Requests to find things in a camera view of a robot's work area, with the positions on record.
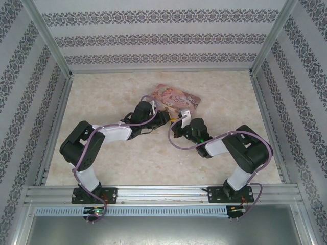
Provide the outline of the pink illustrated tin box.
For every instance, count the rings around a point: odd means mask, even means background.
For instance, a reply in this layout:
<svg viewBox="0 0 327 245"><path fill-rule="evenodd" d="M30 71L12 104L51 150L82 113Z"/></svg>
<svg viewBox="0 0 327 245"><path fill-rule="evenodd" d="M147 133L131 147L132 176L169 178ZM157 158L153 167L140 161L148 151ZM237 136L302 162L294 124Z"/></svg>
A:
<svg viewBox="0 0 327 245"><path fill-rule="evenodd" d="M171 113L184 108L194 113L201 102L200 97L164 84L159 84L150 96L158 101L161 110L167 109Z"/></svg>

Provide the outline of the grey metal sheet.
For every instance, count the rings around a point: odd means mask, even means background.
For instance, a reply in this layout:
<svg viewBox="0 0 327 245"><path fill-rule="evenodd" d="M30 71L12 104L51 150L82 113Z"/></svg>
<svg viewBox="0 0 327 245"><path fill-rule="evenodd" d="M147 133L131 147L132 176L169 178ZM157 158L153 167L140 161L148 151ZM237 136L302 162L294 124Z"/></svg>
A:
<svg viewBox="0 0 327 245"><path fill-rule="evenodd" d="M14 245L317 245L298 205L258 205L247 216L108 216L88 224L63 207L29 207Z"/></svg>

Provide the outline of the small circuit board green light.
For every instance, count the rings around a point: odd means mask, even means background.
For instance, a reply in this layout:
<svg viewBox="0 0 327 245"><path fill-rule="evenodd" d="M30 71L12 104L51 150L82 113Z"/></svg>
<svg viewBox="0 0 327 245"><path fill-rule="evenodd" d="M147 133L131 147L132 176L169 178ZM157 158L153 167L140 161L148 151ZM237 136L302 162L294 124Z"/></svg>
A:
<svg viewBox="0 0 327 245"><path fill-rule="evenodd" d="M84 215L96 215L100 216L105 213L104 207L84 207Z"/></svg>

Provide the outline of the aluminium front rail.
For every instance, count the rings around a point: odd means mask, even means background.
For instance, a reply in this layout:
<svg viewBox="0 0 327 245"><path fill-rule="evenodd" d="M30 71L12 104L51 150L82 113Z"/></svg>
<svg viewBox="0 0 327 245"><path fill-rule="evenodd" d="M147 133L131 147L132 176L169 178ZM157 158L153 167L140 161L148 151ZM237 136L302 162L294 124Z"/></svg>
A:
<svg viewBox="0 0 327 245"><path fill-rule="evenodd" d="M258 205L300 204L302 195L297 184L263 184ZM210 205L205 185L117 186L117 206L199 206ZM73 186L28 187L25 206L71 205Z"/></svg>

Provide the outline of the aluminium side rail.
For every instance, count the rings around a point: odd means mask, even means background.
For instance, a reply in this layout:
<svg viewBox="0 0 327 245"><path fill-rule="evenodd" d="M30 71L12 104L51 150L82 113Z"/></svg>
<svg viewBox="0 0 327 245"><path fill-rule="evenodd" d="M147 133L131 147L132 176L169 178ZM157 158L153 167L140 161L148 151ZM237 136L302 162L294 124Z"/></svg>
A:
<svg viewBox="0 0 327 245"><path fill-rule="evenodd" d="M269 139L269 143L274 151L275 164L277 166L281 182L284 184L289 184L289 183L291 183L291 181L289 179L289 176L288 176L288 173L287 173L287 170L285 167L282 153L278 146L278 142L277 142L274 130L273 130L273 125L272 125L270 117L269 117L269 111L266 107L264 97L260 90L260 86L258 84L256 77L252 73L250 73L249 76L250 76L253 90L254 90L254 93L255 93L255 96L256 96L256 99L258 102L258 106L260 108L261 116L263 119L263 123L264 123L265 129L266 129L268 139Z"/></svg>
<svg viewBox="0 0 327 245"><path fill-rule="evenodd" d="M75 75L72 73L69 76L69 78L66 79L66 81L62 87L60 97L58 100L58 105L56 107L56 111L55 111L54 118L52 121L52 127L50 130L49 138L46 142L44 151L42 153L40 166L37 171L36 179L34 181L33 186L41 186L43 184L42 180L44 178L44 173L49 170L49 167L51 165L52 157L55 152L55 147L56 147L56 143L58 140L60 127L61 127L62 120L64 117L64 113L65 113L66 105L68 102L72 83L74 80L74 76Z"/></svg>

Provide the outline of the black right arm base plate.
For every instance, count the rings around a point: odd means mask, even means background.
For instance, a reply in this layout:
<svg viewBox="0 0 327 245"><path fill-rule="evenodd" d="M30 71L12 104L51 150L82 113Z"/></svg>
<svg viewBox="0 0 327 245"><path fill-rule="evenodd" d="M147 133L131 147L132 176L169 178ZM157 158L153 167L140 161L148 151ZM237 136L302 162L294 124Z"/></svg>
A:
<svg viewBox="0 0 327 245"><path fill-rule="evenodd" d="M209 203L241 203L243 200L253 203L252 188L245 186L239 191L223 186L210 186L207 188Z"/></svg>

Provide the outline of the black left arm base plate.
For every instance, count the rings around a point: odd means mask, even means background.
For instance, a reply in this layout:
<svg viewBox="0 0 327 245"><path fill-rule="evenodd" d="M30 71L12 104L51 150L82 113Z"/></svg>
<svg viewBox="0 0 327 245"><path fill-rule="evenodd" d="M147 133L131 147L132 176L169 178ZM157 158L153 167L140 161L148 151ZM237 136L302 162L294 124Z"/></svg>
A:
<svg viewBox="0 0 327 245"><path fill-rule="evenodd" d="M118 195L118 189L113 187L98 187L93 192L106 202L106 204L115 204ZM72 195L72 204L101 204L102 202L89 193L87 193L81 187L75 188Z"/></svg>

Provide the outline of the aluminium frame post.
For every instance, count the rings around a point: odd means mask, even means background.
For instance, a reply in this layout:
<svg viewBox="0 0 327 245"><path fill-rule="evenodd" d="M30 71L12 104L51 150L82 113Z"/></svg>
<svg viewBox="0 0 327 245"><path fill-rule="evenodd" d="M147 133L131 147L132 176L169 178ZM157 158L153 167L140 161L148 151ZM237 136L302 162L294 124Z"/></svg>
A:
<svg viewBox="0 0 327 245"><path fill-rule="evenodd" d="M70 70L62 52L59 49L55 38L51 34L48 26L46 25L41 13L37 9L37 6L33 0L21 0L24 8L26 9L28 15L31 17L33 23L37 27L40 35L42 36L44 42L48 46L51 54L53 55L55 61L61 68L66 78L72 77L72 71Z"/></svg>
<svg viewBox="0 0 327 245"><path fill-rule="evenodd" d="M260 49L251 69L250 75L254 76L258 73L262 63L264 62L265 58L267 57L271 47L275 43L275 40L279 36L279 33L283 29L284 24L286 23L289 15L292 13L295 5L297 4L298 0L286 0L285 4L283 5L278 17L276 18L275 23L273 24L270 32L267 35L266 40L263 43L262 48Z"/></svg>

